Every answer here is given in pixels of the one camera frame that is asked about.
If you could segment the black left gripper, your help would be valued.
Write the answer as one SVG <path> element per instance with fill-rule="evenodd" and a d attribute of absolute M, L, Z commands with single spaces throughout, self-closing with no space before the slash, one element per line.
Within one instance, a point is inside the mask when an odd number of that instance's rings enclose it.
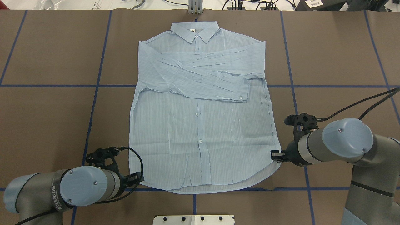
<path fill-rule="evenodd" d="M 119 191 L 133 190 L 137 188 L 138 183 L 144 181 L 144 175 L 141 172 L 135 172 L 128 176 L 119 173 L 118 179 Z"/>

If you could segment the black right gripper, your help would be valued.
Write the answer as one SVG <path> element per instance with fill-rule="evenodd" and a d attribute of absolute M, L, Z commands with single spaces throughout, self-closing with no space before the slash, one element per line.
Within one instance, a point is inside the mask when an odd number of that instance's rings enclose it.
<path fill-rule="evenodd" d="M 275 162 L 290 162 L 295 165 L 300 165 L 301 156 L 298 151 L 297 143 L 295 141 L 290 142 L 284 152 L 271 150 L 271 159 Z"/>

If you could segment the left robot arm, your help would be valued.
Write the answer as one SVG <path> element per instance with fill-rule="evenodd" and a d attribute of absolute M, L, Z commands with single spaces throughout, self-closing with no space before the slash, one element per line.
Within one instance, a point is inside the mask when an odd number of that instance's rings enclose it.
<path fill-rule="evenodd" d="M 64 212 L 120 201 L 126 188 L 135 190 L 143 181 L 142 172 L 122 176 L 104 168 L 80 166 L 17 177 L 5 188 L 3 201 L 9 212 L 19 214 L 19 225 L 61 225 Z"/>

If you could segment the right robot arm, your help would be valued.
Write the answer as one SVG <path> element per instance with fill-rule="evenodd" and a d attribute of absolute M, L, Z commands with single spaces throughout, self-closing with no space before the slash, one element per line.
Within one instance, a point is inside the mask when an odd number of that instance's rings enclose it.
<path fill-rule="evenodd" d="M 333 121 L 318 129 L 310 119 L 291 115 L 285 124 L 304 124 L 294 130 L 294 141 L 285 150 L 272 150 L 271 159 L 297 166 L 340 160 L 353 165 L 341 224 L 398 225 L 399 203 L 394 201 L 399 179 L 399 141 L 373 134 L 356 118 Z"/>

